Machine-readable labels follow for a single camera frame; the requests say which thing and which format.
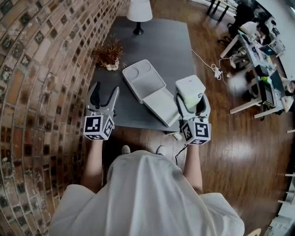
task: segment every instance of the cable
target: cable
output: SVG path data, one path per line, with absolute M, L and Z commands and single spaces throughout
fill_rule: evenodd
M 187 147 L 188 147 L 188 145 L 185 144 L 185 145 L 184 145 L 184 148 L 181 149 L 181 150 L 179 151 L 179 153 L 177 153 L 177 155 L 175 156 L 176 165 L 178 165 L 177 158 L 178 158 L 179 154 L 180 154 L 183 150 L 185 150 Z
M 253 66 L 254 64 L 251 64 L 250 66 L 248 66 L 248 68 L 245 70 L 245 73 L 250 69 L 251 66 Z
M 202 61 L 206 66 L 208 66 L 208 67 L 214 72 L 214 77 L 217 78 L 217 80 L 221 80 L 221 79 L 222 79 L 223 83 L 227 84 L 227 83 L 224 81 L 224 78 L 223 78 L 223 71 L 221 70 L 220 61 L 221 61 L 221 60 L 226 60 L 226 59 L 231 59 L 232 57 L 236 57 L 236 55 L 238 54 L 238 52 L 239 52 L 242 48 L 244 48 L 244 47 L 239 48 L 239 49 L 237 50 L 237 52 L 236 52 L 234 55 L 232 55 L 231 57 L 220 59 L 220 60 L 219 60 L 219 63 L 218 63 L 219 67 L 217 67 L 215 64 L 211 64 L 211 66 L 209 66 L 205 61 L 203 61 L 203 59 L 202 59 L 202 58 L 201 58 L 201 57 L 200 57 L 200 56 L 199 56 L 199 55 L 198 55 L 193 49 L 191 49 L 191 50 L 192 50 L 192 52 L 193 52 L 198 58 L 201 59 L 201 61 Z

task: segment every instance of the white storage box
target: white storage box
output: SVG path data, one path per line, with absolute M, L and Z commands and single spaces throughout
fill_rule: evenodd
M 206 90 L 206 87 L 196 75 L 177 80 L 175 84 L 177 91 L 182 96 L 188 109 L 196 106 L 200 102 Z
M 167 127 L 179 119 L 173 95 L 148 60 L 123 70 L 123 76 L 139 103 L 145 104 Z

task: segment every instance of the black and white marker cube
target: black and white marker cube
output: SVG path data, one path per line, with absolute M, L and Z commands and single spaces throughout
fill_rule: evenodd
M 181 130 L 187 144 L 203 145 L 211 140 L 211 124 L 189 120 Z
M 83 134 L 90 140 L 108 140 L 113 127 L 110 116 L 86 116 Z

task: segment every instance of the white shirt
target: white shirt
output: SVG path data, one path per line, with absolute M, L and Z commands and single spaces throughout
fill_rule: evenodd
M 283 86 L 284 86 L 285 90 L 288 90 L 290 92 L 289 83 L 291 82 L 291 80 L 289 80 L 287 78 L 283 78 L 283 77 L 281 77 L 281 80 L 283 82 Z M 294 99 L 291 96 L 285 96 L 282 99 L 284 99 L 286 102 L 285 112 L 288 112 L 293 105 Z
M 51 236 L 243 236 L 244 223 L 218 193 L 197 195 L 170 159 L 137 151 L 118 157 L 97 194 L 69 185 Z
M 260 36 L 260 33 L 257 31 L 257 23 L 253 21 L 246 22 L 240 27 L 240 30 L 242 30 L 246 35 L 252 36 Z

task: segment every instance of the potted plant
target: potted plant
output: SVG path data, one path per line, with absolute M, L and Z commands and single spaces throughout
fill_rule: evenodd
M 99 66 L 108 71 L 116 71 L 119 68 L 120 56 L 123 54 L 123 47 L 118 39 L 113 37 L 107 44 L 96 46 L 92 51 L 92 56 Z

